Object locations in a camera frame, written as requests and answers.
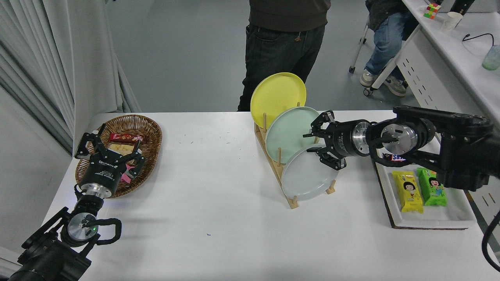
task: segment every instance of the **yellow snack package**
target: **yellow snack package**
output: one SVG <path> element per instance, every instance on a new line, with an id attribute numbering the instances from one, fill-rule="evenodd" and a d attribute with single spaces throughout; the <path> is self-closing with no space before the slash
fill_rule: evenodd
<path id="1" fill-rule="evenodd" d="M 424 212 L 422 197 L 420 196 L 417 180 L 411 171 L 393 171 L 392 177 L 397 186 L 401 212 Z"/>

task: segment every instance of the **green cup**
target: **green cup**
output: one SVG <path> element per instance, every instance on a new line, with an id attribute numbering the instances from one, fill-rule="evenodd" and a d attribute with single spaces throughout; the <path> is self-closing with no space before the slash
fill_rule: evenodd
<path id="1" fill-rule="evenodd" d="M 500 45 L 493 45 L 482 61 L 482 67 L 494 71 L 500 67 Z"/>

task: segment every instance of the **paper cup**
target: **paper cup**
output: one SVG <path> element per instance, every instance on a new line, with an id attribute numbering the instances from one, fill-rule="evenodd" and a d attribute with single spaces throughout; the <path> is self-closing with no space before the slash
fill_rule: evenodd
<path id="1" fill-rule="evenodd" d="M 457 12 L 454 11 L 448 12 L 446 14 L 446 19 L 442 23 L 441 31 L 448 32 L 453 30 L 459 24 L 462 18 L 464 18 L 464 16 Z"/>

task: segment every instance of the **white curtain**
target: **white curtain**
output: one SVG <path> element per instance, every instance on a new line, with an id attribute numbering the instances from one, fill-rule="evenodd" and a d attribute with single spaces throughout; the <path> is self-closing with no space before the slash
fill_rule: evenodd
<path id="1" fill-rule="evenodd" d="M 68 151 L 92 117 L 140 112 L 104 0 L 0 0 L 0 86 Z"/>

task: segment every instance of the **blue jeans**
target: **blue jeans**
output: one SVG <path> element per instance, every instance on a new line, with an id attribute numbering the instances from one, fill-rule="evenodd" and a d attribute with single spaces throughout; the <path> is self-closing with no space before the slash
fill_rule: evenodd
<path id="1" fill-rule="evenodd" d="M 290 72 L 305 83 L 320 52 L 324 33 L 325 26 L 302 32 L 274 31 L 253 24 L 247 26 L 246 76 L 238 111 L 250 111 L 255 88 L 270 75 Z"/>
<path id="2" fill-rule="evenodd" d="M 379 75 L 387 62 L 401 50 L 403 39 L 407 39 L 418 22 L 410 12 L 391 14 L 373 35 L 375 49 L 364 67 L 373 75 Z M 399 68 L 391 73 L 396 79 L 404 80 Z"/>

